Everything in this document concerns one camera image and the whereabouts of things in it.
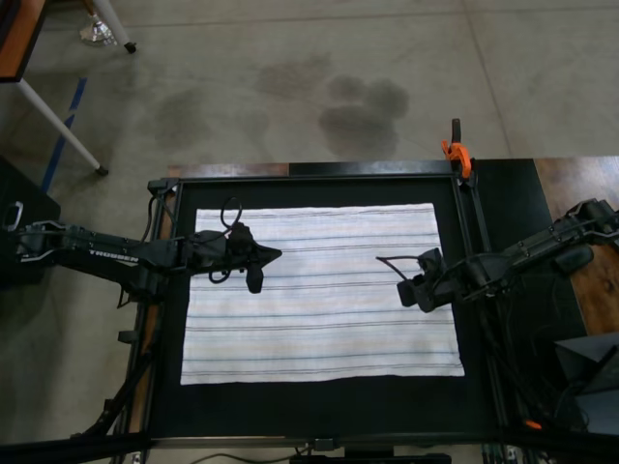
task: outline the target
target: white striped towel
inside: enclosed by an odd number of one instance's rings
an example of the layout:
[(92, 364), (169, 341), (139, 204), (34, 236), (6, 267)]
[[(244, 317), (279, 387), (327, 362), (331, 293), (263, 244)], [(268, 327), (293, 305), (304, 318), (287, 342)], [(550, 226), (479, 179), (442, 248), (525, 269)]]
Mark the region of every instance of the white striped towel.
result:
[[(464, 375), (451, 306), (402, 307), (400, 278), (375, 259), (440, 247), (431, 204), (245, 210), (241, 221), (283, 255), (259, 295), (238, 272), (192, 278), (182, 385)], [(196, 231), (220, 229), (219, 210), (197, 212)]]

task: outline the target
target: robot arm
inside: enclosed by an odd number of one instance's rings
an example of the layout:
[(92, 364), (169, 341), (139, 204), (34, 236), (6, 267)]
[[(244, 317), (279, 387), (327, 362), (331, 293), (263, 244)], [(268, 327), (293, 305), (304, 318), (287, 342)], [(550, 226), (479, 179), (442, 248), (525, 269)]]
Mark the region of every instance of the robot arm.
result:
[[(214, 283), (234, 270), (247, 271), (250, 292), (262, 290), (262, 268), (281, 251), (259, 245), (242, 222), (225, 232), (204, 230), (188, 237), (140, 242), (99, 234), (56, 221), (35, 222), (15, 232), (16, 259), (33, 267), (64, 266), (117, 282), (130, 300), (157, 300), (170, 276), (209, 274)], [(223, 278), (215, 280), (214, 273)]]
[(548, 229), (501, 252), (476, 254), (448, 267), (438, 248), (427, 251), (417, 258), (423, 273), (398, 284), (400, 300), (431, 312), (454, 301), (497, 295), (510, 287), (514, 276), (548, 259), (569, 275), (593, 260), (590, 245), (617, 246), (618, 239), (619, 213), (605, 200), (583, 201)]

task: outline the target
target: concrete floor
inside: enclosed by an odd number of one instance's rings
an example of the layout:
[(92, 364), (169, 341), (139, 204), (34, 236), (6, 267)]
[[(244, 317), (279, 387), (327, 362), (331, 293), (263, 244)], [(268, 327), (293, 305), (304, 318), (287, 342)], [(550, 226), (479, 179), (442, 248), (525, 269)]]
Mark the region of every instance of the concrete floor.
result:
[[(25, 78), (110, 169), (66, 147), (66, 222), (139, 237), (171, 164), (440, 159), (450, 120), (479, 159), (616, 155), (619, 0), (115, 1), (139, 51), (79, 42), (52, 6)], [(0, 154), (40, 184), (57, 132), (0, 86)], [(0, 294), (0, 441), (87, 427), (125, 375), (117, 287), (55, 269)], [(286, 450), (245, 456), (278, 456)], [(475, 447), (455, 462), (479, 462)], [(154, 452), (151, 462), (205, 454)]]

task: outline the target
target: blue tape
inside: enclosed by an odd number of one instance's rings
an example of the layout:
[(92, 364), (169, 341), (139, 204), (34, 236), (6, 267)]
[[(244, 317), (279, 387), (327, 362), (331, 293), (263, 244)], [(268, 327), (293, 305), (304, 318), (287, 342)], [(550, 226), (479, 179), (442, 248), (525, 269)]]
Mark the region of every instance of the blue tape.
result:
[[(75, 115), (72, 114), (69, 116), (67, 121), (65, 121), (65, 126), (69, 129), (74, 123)], [(51, 159), (49, 160), (49, 164), (47, 165), (47, 170), (45, 171), (45, 175), (43, 177), (43, 183), (41, 184), (41, 190), (47, 193), (49, 187), (51, 186), (51, 181), (54, 178), (54, 173), (56, 172), (56, 167), (58, 167), (58, 161), (60, 161), (60, 155), (62, 155), (62, 151), (65, 148), (65, 143), (67, 139), (60, 135), (58, 140), (56, 140), (56, 145), (54, 145), (54, 151), (51, 152)]]
[(81, 77), (79, 82), (77, 82), (77, 88), (75, 89), (74, 99), (71, 101), (71, 106), (69, 106), (70, 111), (76, 111), (79, 103), (81, 102), (81, 96), (84, 95), (84, 89), (86, 88), (86, 81), (88, 79), (86, 77)]
[[(86, 81), (88, 79), (86, 77), (81, 77), (77, 82), (77, 88), (75, 89), (74, 98), (71, 100), (71, 106), (69, 106), (70, 111), (76, 111), (79, 107), (79, 103), (81, 102), (81, 98), (84, 95), (84, 89), (86, 88)], [(69, 129), (74, 123), (75, 115), (72, 114), (69, 116), (67, 121), (65, 121), (65, 126)], [(58, 167), (58, 162), (60, 161), (60, 156), (62, 155), (62, 151), (65, 148), (65, 137), (60, 135), (58, 140), (56, 140), (56, 145), (54, 145), (54, 150), (51, 152), (51, 159), (49, 160), (49, 164), (47, 165), (47, 170), (45, 171), (45, 175), (43, 177), (43, 182), (41, 183), (41, 190), (47, 193), (49, 191), (49, 187), (51, 186), (51, 181), (54, 178), (54, 174), (56, 172), (56, 168)]]

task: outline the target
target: metal leg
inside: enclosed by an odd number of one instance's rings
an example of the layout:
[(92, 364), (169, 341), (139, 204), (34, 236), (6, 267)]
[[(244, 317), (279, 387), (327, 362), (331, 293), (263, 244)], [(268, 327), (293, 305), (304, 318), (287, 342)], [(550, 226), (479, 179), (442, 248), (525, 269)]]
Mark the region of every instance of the metal leg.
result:
[(86, 147), (84, 147), (81, 142), (77, 140), (77, 137), (75, 137), (75, 135), (69, 130), (69, 128), (67, 128), (67, 126), (63, 124), (60, 118), (58, 118), (58, 116), (54, 114), (51, 108), (47, 106), (47, 103), (45, 103), (43, 99), (39, 97), (39, 94), (37, 94), (32, 89), (32, 87), (28, 85), (28, 82), (26, 82), (25, 79), (21, 79), (16, 85), (17, 87), (19, 87), (26, 99), (28, 99), (32, 104), (34, 104), (37, 109), (41, 111), (41, 113), (45, 116), (47, 121), (49, 121), (54, 128), (58, 129), (62, 136), (65, 137), (67, 141), (71, 143), (75, 147), (75, 149), (95, 168), (97, 174), (100, 174), (102, 176), (107, 175), (107, 169), (103, 168), (103, 166), (99, 164), (95, 157), (93, 157), (91, 153), (86, 150)]
[(93, 0), (95, 7), (102, 14), (103, 19), (107, 22), (107, 26), (112, 30), (112, 34), (119, 44), (125, 46), (129, 53), (135, 53), (135, 42), (129, 40), (129, 36), (125, 32), (125, 28), (121, 24), (116, 12), (112, 8), (109, 0)]

